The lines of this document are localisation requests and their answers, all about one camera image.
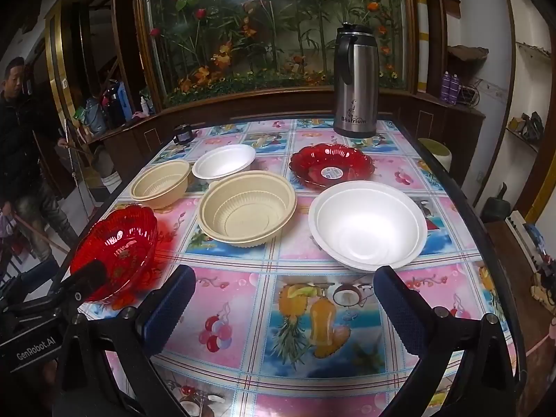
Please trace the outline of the colourful fruit pattern tablecloth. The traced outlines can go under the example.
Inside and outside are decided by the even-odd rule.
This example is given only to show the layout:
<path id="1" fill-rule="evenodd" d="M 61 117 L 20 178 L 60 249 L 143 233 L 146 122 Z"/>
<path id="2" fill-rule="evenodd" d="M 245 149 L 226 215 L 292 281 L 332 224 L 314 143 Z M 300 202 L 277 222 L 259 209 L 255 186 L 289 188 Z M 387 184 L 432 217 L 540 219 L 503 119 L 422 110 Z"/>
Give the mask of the colourful fruit pattern tablecloth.
<path id="1" fill-rule="evenodd" d="M 196 290 L 153 363 L 192 416 L 377 416 L 417 366 L 376 299 L 371 276 L 343 267 L 312 237 L 310 207 L 318 193 L 299 182 L 289 163 L 319 143 L 366 154 L 375 168 L 372 182 L 403 192 L 421 210 L 424 248 L 400 270 L 410 290 L 451 316 L 505 322 L 482 226 L 397 122 L 381 120 L 368 139 L 335 133 L 328 118 L 202 128 L 186 147 L 168 143 L 148 167 L 250 147 L 254 168 L 287 180 L 297 207 L 277 238 L 258 247 L 229 246 L 202 231 L 206 181 L 192 179 L 177 202 L 156 212 L 148 287 L 186 264 Z"/>

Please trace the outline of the small black jar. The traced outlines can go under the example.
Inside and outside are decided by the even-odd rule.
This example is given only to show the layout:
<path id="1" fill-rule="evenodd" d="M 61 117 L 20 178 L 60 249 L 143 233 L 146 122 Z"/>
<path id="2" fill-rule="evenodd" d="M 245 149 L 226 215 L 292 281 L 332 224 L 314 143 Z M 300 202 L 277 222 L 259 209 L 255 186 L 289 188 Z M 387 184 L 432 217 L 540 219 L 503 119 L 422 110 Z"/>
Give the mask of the small black jar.
<path id="1" fill-rule="evenodd" d="M 179 145 L 188 145 L 196 138 L 196 134 L 189 124 L 180 124 L 173 129 L 173 142 Z"/>

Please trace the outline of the large white foam bowl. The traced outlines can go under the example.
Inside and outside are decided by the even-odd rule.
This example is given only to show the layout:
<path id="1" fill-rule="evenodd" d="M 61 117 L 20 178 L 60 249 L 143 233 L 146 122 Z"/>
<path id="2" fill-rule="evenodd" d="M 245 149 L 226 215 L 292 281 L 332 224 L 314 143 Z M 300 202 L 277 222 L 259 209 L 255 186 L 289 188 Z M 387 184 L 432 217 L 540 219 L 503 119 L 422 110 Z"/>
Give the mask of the large white foam bowl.
<path id="1" fill-rule="evenodd" d="M 308 226 L 319 247 L 348 268 L 405 267 L 423 251 L 425 216 L 406 194 L 370 181 L 339 183 L 311 203 Z"/>

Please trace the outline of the small white foam bowl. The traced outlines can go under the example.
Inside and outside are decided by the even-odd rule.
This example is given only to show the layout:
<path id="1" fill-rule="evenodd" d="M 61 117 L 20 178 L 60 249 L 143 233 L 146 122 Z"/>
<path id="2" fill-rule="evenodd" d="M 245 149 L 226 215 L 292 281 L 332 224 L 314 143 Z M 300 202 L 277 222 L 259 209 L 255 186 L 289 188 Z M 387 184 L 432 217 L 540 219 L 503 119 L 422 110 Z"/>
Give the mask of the small white foam bowl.
<path id="1" fill-rule="evenodd" d="M 256 150 L 244 144 L 227 145 L 204 154 L 193 165 L 193 175 L 208 183 L 248 170 Z"/>

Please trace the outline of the red plastic dish with label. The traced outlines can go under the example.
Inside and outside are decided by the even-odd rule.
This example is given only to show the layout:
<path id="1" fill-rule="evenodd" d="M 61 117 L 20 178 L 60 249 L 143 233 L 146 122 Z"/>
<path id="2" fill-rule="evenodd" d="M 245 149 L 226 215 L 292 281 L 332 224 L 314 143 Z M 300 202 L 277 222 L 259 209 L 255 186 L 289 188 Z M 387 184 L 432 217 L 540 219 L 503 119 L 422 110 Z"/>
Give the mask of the red plastic dish with label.
<path id="1" fill-rule="evenodd" d="M 303 186 L 322 190 L 338 183 L 369 180 L 375 166 L 372 159 L 358 149 L 319 143 L 293 154 L 289 169 Z"/>

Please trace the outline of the purple bottles pair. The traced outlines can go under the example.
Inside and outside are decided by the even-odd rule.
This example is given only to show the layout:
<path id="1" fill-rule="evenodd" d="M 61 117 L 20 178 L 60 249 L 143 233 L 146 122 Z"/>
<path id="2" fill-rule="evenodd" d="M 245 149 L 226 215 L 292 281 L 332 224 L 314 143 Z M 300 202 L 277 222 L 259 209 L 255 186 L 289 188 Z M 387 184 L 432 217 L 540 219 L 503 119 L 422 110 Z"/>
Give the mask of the purple bottles pair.
<path id="1" fill-rule="evenodd" d="M 460 78 L 456 74 L 444 73 L 440 88 L 440 100 L 455 106 L 461 88 Z"/>

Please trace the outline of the large beige plastic bowl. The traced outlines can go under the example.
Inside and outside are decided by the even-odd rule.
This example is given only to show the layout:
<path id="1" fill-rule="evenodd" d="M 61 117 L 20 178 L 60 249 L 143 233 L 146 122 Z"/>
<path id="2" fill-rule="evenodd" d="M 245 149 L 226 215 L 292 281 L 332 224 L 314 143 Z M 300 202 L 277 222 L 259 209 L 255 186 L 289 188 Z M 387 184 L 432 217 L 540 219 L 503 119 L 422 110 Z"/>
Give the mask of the large beige plastic bowl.
<path id="1" fill-rule="evenodd" d="M 218 242 L 256 247 L 279 235 L 296 207 L 296 192 L 286 178 L 251 170 L 208 186 L 199 203 L 198 224 Z"/>

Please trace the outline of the man in dark clothes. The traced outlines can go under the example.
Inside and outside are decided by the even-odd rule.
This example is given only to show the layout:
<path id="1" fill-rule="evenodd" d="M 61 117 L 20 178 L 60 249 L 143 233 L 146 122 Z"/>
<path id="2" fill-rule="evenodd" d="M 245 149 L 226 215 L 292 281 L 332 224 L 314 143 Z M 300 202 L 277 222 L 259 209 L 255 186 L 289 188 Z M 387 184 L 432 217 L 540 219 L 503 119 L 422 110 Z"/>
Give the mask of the man in dark clothes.
<path id="1" fill-rule="evenodd" d="M 36 134 L 40 114 L 23 91 L 25 60 L 15 57 L 6 67 L 1 90 L 1 215 L 17 215 L 33 253 L 40 261 L 53 256 L 51 246 L 39 236 L 45 227 L 73 247 L 77 234 L 43 176 Z"/>

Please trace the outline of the stainless steel thermos jug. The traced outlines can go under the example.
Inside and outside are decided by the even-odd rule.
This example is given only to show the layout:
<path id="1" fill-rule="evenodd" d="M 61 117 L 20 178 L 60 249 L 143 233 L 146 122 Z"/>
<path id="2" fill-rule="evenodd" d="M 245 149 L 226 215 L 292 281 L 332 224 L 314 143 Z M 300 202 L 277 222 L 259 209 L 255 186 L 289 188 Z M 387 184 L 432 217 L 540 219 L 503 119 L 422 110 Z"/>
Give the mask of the stainless steel thermos jug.
<path id="1" fill-rule="evenodd" d="M 378 119 L 380 61 L 372 30 L 344 23 L 334 55 L 334 129 L 348 138 L 371 138 Z"/>

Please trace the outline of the white plastic bucket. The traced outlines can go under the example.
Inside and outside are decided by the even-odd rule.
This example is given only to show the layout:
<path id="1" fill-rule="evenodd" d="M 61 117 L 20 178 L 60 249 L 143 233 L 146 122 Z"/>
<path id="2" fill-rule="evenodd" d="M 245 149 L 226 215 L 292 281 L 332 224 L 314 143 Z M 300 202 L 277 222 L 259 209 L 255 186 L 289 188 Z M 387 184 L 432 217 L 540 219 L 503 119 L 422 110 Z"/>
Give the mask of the white plastic bucket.
<path id="1" fill-rule="evenodd" d="M 122 178 L 119 172 L 114 170 L 112 174 L 101 178 L 103 186 L 107 189 L 108 193 L 113 193 L 122 183 Z"/>

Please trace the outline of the small beige plastic bowl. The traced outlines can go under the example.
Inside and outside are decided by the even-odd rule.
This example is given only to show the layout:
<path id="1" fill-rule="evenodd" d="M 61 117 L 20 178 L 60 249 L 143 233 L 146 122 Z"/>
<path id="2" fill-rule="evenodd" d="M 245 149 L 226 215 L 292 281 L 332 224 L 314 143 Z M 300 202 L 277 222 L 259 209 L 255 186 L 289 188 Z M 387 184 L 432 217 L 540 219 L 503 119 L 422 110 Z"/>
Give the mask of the small beige plastic bowl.
<path id="1" fill-rule="evenodd" d="M 188 188 L 191 166 L 185 160 L 171 160 L 143 171 L 134 180 L 130 196 L 134 202 L 153 210 L 182 199 Z"/>

